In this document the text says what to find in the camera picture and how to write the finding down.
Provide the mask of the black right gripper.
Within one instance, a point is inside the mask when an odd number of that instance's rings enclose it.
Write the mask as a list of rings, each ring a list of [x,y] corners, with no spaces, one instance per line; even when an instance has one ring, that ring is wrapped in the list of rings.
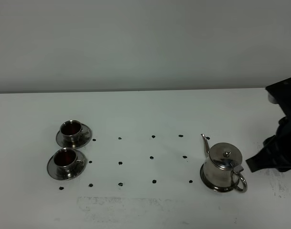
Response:
[[[280,119],[276,134],[265,139],[264,147],[256,155],[246,160],[252,173],[266,168],[274,168],[279,172],[291,170],[291,134],[277,139],[277,133],[287,123],[287,117]]]

